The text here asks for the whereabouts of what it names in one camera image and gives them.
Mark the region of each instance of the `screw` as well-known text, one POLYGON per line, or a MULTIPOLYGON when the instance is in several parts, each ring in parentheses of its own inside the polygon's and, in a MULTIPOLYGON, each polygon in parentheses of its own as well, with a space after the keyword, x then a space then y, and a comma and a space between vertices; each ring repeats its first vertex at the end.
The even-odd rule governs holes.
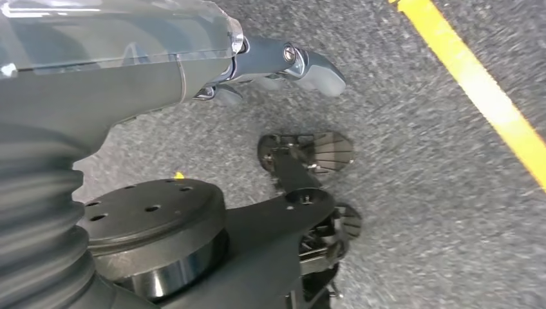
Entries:
POLYGON ((294 62, 296 59, 296 49, 292 45, 285 46, 283 56, 287 62, 294 62))

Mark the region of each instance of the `black mechanical arm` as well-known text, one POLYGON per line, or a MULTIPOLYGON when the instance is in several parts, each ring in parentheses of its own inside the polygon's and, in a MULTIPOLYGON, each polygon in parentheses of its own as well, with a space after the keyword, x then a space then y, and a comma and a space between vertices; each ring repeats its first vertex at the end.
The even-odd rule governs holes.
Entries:
POLYGON ((115 124, 254 80, 338 95, 339 71, 289 42, 244 36, 206 1, 10 1, 0 16, 0 308, 325 308, 359 217, 314 173, 350 163, 335 133, 266 136, 277 198, 225 210, 197 180, 86 205, 72 165, 115 124))

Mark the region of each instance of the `yellow line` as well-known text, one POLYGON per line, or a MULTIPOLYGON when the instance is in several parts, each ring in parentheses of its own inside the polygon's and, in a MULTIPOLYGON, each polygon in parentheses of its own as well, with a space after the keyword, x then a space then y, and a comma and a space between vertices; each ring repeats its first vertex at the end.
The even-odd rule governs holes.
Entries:
POLYGON ((410 19, 466 95, 546 192, 544 141, 436 6, 431 0, 400 0, 398 9, 410 19))

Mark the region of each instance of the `yellow floor tape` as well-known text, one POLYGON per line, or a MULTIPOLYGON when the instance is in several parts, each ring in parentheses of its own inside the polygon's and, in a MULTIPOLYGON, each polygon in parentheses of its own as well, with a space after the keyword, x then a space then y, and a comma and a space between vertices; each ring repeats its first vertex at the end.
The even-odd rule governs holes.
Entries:
POLYGON ((174 179, 184 179, 184 174, 182 174, 181 172, 176 172, 176 174, 174 174, 174 179))
POLYGON ((413 23, 466 95, 546 192, 546 145, 431 0, 400 0, 413 23))

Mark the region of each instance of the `gray carpet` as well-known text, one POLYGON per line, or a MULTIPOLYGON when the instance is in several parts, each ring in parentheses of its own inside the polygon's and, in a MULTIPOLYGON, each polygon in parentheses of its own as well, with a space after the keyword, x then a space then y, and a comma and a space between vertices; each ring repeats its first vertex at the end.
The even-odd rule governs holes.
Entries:
MULTIPOLYGON (((346 92, 249 84, 238 106, 143 115, 77 164, 86 177, 76 199, 182 171, 241 207, 272 194, 256 161, 260 134, 335 130, 357 161, 326 185, 364 217, 341 308, 546 308, 546 196, 403 15, 386 0, 218 3, 247 33, 327 55, 346 92)), ((546 136, 544 0, 436 4, 546 136)))

